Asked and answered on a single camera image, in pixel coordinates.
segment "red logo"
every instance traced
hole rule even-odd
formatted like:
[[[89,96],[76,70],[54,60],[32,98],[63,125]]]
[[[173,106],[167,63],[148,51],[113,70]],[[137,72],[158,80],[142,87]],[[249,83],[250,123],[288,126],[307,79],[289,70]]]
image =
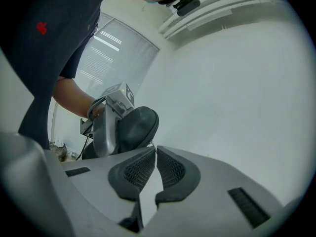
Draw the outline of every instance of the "red logo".
[[[39,32],[43,35],[46,34],[47,32],[47,29],[45,28],[45,26],[47,25],[47,23],[42,23],[42,22],[39,22],[38,25],[36,26],[36,28],[39,30]]]

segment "man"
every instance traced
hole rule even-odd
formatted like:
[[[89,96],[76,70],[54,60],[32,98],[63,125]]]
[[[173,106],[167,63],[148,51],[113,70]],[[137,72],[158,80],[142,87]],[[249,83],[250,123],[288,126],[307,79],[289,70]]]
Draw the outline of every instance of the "man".
[[[1,31],[1,47],[35,97],[19,133],[36,140],[44,149],[49,149],[47,116],[52,96],[62,107],[83,118],[94,100],[79,89],[73,78],[96,30],[101,1],[23,0],[20,13],[8,12],[11,6],[7,6],[5,26],[6,30],[10,26],[11,32]],[[154,1],[167,4],[175,0]],[[99,106],[93,114],[103,110],[104,106]]]

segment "cable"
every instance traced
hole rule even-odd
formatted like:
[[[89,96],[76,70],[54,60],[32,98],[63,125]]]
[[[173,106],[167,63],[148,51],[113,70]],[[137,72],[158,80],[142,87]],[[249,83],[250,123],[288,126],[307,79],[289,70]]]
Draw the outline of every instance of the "cable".
[[[89,140],[89,137],[87,137],[87,139],[85,140],[85,143],[84,143],[84,146],[83,146],[83,148],[82,148],[82,150],[81,150],[81,153],[80,153],[80,155],[76,158],[76,160],[78,160],[78,159],[80,158],[80,156],[82,155],[83,150],[85,149],[85,147],[86,147],[86,145],[87,145],[87,143],[88,143],[88,140]]]

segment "black camera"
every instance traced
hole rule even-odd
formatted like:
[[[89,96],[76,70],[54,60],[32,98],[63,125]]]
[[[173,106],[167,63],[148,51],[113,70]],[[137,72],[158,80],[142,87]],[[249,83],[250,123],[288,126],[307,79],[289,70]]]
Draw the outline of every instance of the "black camera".
[[[173,7],[177,9],[177,14],[180,17],[188,14],[190,11],[198,8],[201,5],[199,0],[180,0],[176,5]]]

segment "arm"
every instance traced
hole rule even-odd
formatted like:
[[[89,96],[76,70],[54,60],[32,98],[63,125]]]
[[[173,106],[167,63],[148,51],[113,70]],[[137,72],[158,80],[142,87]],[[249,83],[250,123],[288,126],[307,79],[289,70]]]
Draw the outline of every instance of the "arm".
[[[53,98],[66,110],[87,118],[87,112],[94,98],[83,92],[74,80],[59,77],[53,92]],[[104,105],[93,110],[94,115],[99,115],[104,110]]]

